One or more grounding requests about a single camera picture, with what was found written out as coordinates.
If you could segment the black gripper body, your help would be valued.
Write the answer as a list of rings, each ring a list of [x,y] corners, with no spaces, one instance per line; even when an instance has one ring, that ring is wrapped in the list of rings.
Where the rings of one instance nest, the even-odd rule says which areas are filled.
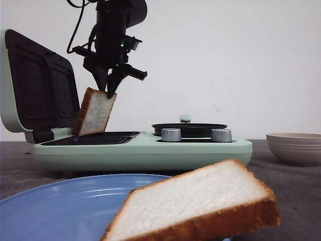
[[[142,41],[126,35],[126,29],[143,22],[146,15],[147,10],[98,10],[87,45],[76,46],[73,51],[87,58],[87,68],[122,67],[129,76],[144,80],[147,72],[130,66],[127,55]]]

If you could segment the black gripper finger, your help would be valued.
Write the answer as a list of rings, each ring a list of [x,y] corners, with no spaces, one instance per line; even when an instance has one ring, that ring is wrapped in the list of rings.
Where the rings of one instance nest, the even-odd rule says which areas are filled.
[[[104,68],[96,66],[91,71],[99,90],[105,91],[107,85],[107,72]]]
[[[107,96],[108,98],[112,98],[114,93],[121,83],[121,81],[127,77],[128,74],[122,67],[117,67],[112,70],[110,74],[107,76]]]

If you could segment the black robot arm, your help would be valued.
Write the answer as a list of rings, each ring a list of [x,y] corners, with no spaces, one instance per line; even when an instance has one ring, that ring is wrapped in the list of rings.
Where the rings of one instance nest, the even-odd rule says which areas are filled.
[[[96,24],[88,42],[68,47],[67,53],[84,57],[83,67],[94,77],[97,87],[112,98],[121,81],[127,76],[139,80],[147,72],[128,64],[128,54],[136,50],[141,40],[126,34],[126,29],[144,21],[147,15],[145,1],[95,1]]]

